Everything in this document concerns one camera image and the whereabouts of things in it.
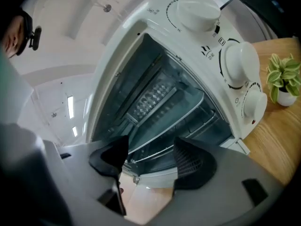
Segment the potted plant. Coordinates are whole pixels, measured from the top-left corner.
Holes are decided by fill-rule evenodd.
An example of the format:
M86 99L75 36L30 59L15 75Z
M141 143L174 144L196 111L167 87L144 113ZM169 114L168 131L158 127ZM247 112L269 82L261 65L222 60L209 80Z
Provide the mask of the potted plant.
M293 59L292 54L281 60L277 54L269 59L267 84L269 96L273 103L276 101L283 106L292 105L299 96L300 65Z

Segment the white pot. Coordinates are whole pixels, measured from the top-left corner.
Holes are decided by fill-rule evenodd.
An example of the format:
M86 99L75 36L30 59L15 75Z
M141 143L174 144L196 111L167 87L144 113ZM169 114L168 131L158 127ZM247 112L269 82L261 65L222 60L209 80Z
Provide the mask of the white pot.
M297 97L288 92L279 91L277 102L283 106L290 106L296 101Z

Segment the oven control knob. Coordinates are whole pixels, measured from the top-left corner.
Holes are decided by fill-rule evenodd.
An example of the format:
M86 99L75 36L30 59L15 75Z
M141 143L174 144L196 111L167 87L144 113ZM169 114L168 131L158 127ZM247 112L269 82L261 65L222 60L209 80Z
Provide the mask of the oven control knob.
M246 95L244 106L245 115L254 121L259 121L263 117L267 102L268 98L266 94L257 90L249 91Z
M259 58L255 48L248 42L228 47L226 67L229 76L236 82L256 81L259 77Z
M213 0L179 0L176 13L181 23L195 32L214 29L221 16L221 10Z

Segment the wooden table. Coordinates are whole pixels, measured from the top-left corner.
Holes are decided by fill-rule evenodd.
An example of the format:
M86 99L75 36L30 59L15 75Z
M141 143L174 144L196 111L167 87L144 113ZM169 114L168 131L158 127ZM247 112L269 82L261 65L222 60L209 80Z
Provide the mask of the wooden table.
M260 59L260 78L268 105L260 123L243 141L251 150L249 156L287 185L301 160L301 97L290 107L273 104L266 84L266 67L272 53L281 59L292 53L294 59L301 61L301 47L293 38L253 45Z

